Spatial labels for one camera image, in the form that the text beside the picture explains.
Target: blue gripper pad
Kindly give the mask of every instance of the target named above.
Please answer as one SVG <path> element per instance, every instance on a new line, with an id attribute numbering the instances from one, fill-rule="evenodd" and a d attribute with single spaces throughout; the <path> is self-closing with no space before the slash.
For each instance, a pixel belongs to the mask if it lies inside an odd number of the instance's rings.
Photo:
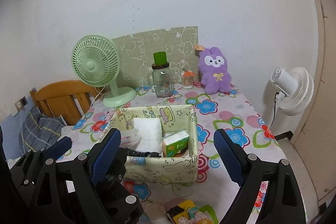
<path id="1" fill-rule="evenodd" d="M 104 179 L 106 172 L 117 153 L 120 142 L 121 134 L 120 131 L 116 129 L 92 165 L 91 182 L 93 185 L 96 185 L 97 182 Z"/>
<path id="2" fill-rule="evenodd" d="M 241 187 L 245 182 L 242 165 L 219 130 L 216 130 L 213 141 L 231 180 Z"/>
<path id="3" fill-rule="evenodd" d="M 63 137 L 58 142 L 54 143 L 43 153 L 44 160 L 47 159 L 59 159 L 64 153 L 66 153 L 72 147 L 72 140 L 69 137 Z"/>

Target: fan base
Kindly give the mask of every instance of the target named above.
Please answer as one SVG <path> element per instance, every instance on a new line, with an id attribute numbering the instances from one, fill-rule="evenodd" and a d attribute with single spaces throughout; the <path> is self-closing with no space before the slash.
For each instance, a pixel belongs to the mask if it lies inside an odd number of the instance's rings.
<path id="1" fill-rule="evenodd" d="M 124 86 L 122 88 L 118 88 L 119 95 L 113 96 L 111 93 L 104 95 L 103 99 L 103 105 L 108 107 L 116 107 L 116 106 L 122 106 L 129 101 L 133 100 L 136 96 L 137 92 L 128 87 Z"/>

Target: floral tablecloth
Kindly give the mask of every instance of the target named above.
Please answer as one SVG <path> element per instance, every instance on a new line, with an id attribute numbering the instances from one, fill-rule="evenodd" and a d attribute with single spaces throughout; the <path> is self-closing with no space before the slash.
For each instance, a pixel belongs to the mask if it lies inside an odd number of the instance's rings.
<path id="1" fill-rule="evenodd" d="M 191 104 L 197 115 L 199 161 L 196 182 L 170 183 L 163 179 L 159 183 L 152 183 L 124 180 L 124 187 L 137 195 L 143 205 L 166 201 L 167 206 L 172 207 L 191 199 L 214 224 L 223 218 L 239 187 L 231 181 L 214 147 L 213 134 L 218 128 L 225 129 L 246 153 L 254 153 L 260 159 L 272 162 L 285 158 L 265 122 L 233 84 L 229 93 L 213 95 L 205 94 L 199 82 L 194 83 L 194 87 L 189 90 L 175 85 L 175 91 L 169 98 L 157 98 L 149 87 L 135 90 L 137 96 L 122 107 Z M 103 106 L 102 102 L 90 108 L 72 130 L 72 150 L 59 160 L 72 160 L 78 154 L 88 152 L 114 113 L 115 109 Z M 248 223 L 255 223 L 266 188 L 267 183 L 262 183 Z M 140 217 L 139 223 L 150 223 L 146 214 Z"/>

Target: door frame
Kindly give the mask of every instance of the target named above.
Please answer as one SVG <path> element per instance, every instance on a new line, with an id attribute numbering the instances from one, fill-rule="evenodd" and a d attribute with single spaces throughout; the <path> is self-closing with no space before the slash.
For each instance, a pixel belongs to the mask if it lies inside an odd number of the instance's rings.
<path id="1" fill-rule="evenodd" d="M 320 87 L 322 71 L 323 71 L 323 64 L 324 64 L 324 52 L 325 52 L 325 42 L 326 42 L 326 29 L 325 29 L 325 21 L 324 21 L 324 12 L 321 0 L 315 0 L 317 18 L 318 18 L 318 30 L 319 30 L 319 43 L 318 43 L 318 56 L 316 62 L 316 71 L 314 76 L 314 93 L 311 99 L 311 102 L 306 107 L 301 120 L 293 134 L 293 137 L 290 140 L 290 143 L 294 145 L 296 140 L 298 139 L 299 135 L 302 133 L 302 129 L 305 126 L 305 123 L 310 115 L 311 109 L 314 105 L 317 92 Z"/>

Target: fabric storage box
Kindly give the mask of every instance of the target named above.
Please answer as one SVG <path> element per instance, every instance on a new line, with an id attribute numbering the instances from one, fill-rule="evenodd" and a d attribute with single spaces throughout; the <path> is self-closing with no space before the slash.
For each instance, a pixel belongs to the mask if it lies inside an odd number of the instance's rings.
<path id="1" fill-rule="evenodd" d="M 118 109 L 97 142 L 111 128 L 120 131 L 133 128 L 132 119 L 160 118 L 162 133 L 186 130 L 189 134 L 188 156 L 184 157 L 127 157 L 125 177 L 153 182 L 194 182 L 197 177 L 198 148 L 196 113 L 192 105 L 128 107 Z"/>

